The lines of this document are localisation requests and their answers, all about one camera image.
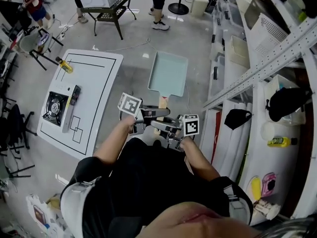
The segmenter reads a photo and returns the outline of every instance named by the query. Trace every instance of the black shirt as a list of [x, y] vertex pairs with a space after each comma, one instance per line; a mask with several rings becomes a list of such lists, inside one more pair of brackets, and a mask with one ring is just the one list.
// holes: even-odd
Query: black shirt
[[[229, 217], [230, 198], [242, 198], [251, 217], [252, 203], [239, 186], [227, 177], [207, 181], [192, 175], [184, 156], [133, 138], [113, 166], [96, 157], [81, 160], [68, 186], [100, 177], [85, 201], [84, 237], [135, 237], [142, 226], [181, 202], [201, 203]], [[224, 192], [228, 187], [235, 197]]]

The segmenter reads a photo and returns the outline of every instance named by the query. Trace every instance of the black metal table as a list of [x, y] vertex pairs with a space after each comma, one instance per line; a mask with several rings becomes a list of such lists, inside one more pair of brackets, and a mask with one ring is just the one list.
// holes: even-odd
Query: black metal table
[[[109, 8], [107, 7], [93, 7], [93, 8], [82, 8], [82, 12], [88, 13], [95, 21], [94, 25], [94, 33], [95, 36], [96, 34], [96, 22], [97, 21], [105, 21], [105, 22], [113, 22], [119, 32], [119, 35], [121, 39], [123, 40], [120, 26], [119, 26], [119, 18], [124, 14], [124, 12], [129, 9], [130, 12], [133, 14], [134, 19], [136, 20], [137, 18], [135, 17], [134, 13], [130, 9], [130, 2], [131, 0], [118, 0], [115, 2], [115, 4]], [[91, 13], [99, 13], [99, 15], [95, 18], [91, 15]]]

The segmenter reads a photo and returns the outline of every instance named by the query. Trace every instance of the trash can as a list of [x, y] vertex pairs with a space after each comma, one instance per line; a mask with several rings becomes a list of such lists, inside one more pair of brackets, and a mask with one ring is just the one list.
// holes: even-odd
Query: trash can
[[190, 13], [195, 17], [203, 16], [209, 0], [193, 0]]

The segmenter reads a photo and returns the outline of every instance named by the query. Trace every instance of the white sneaker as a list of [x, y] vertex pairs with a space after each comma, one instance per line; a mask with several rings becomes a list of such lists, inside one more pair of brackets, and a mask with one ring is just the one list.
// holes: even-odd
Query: white sneaker
[[88, 22], [88, 19], [86, 19], [85, 16], [81, 16], [81, 17], [78, 17], [78, 21], [79, 23], [85, 24]]
[[47, 29], [48, 29], [48, 30], [53, 26], [54, 21], [55, 21], [55, 20], [54, 20], [53, 18], [51, 18], [51, 19], [48, 21], [48, 26], [47, 26]]
[[162, 21], [158, 22], [158, 23], [152, 23], [151, 27], [153, 29], [156, 29], [156, 30], [163, 30], [163, 31], [166, 31], [169, 29], [169, 25], [166, 25], [164, 24]]
[[149, 11], [149, 15], [154, 16], [154, 10], [153, 10], [152, 8], [151, 8], [150, 11]]

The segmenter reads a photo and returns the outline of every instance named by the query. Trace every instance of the light blue tray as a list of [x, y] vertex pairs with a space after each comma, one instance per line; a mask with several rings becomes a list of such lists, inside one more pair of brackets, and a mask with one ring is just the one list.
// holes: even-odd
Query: light blue tray
[[148, 89], [163, 97], [184, 94], [188, 59], [157, 51], [149, 79]]

